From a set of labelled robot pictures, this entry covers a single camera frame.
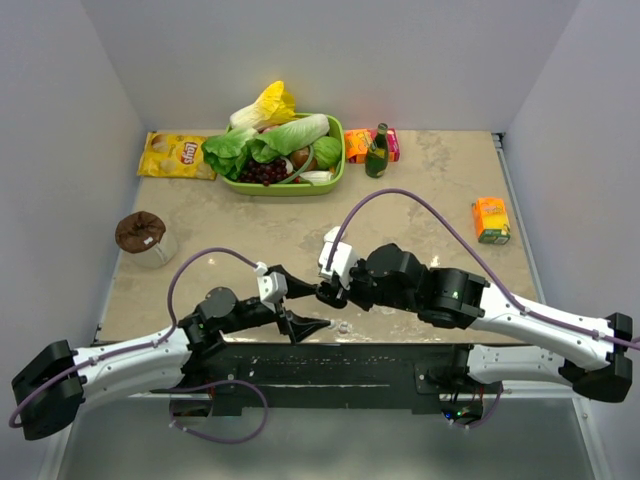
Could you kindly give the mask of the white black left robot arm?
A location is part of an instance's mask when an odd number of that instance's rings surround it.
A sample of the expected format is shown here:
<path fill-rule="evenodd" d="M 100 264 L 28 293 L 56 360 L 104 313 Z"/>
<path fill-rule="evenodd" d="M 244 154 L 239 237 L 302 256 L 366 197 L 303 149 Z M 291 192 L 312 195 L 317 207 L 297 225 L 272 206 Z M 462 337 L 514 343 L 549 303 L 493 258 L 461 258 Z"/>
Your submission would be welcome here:
<path fill-rule="evenodd" d="M 225 335 L 274 323 L 297 344 L 330 321 L 301 317 L 284 306 L 289 293 L 314 294 L 313 285 L 281 267 L 257 279 L 259 293 L 240 300 L 227 287 L 212 289 L 194 311 L 154 334 L 120 343 L 72 349 L 66 340 L 41 350 L 11 381 L 16 408 L 9 425 L 29 441 L 70 425 L 81 406 L 95 407 L 152 390 L 200 390 L 206 359 L 225 348 Z"/>

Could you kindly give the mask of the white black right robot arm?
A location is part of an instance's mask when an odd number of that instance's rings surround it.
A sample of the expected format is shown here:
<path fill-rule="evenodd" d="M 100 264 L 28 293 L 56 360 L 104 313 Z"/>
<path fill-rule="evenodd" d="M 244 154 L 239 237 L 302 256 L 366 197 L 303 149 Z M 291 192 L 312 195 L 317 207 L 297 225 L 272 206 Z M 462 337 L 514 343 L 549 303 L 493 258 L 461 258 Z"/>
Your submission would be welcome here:
<path fill-rule="evenodd" d="M 517 340 L 507 347 L 474 346 L 445 369 L 459 393 L 507 380 L 567 385 L 588 399 L 622 402 L 632 385 L 626 355 L 630 317 L 564 312 L 501 290 L 484 277 L 455 268 L 429 268 L 395 244 L 365 259 L 343 242 L 324 244 L 317 293 L 337 308 L 384 306 L 415 314 L 443 329 L 472 329 Z"/>

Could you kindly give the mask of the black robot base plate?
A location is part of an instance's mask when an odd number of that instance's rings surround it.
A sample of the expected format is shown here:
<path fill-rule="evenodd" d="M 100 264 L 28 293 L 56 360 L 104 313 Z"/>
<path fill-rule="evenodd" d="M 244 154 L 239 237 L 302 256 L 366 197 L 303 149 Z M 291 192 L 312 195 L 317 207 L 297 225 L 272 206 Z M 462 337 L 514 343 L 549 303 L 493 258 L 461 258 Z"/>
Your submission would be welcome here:
<path fill-rule="evenodd" d="M 470 424 L 494 392 L 468 377 L 467 344 L 229 343 L 180 389 L 206 386 L 212 414 L 268 405 L 441 413 Z"/>

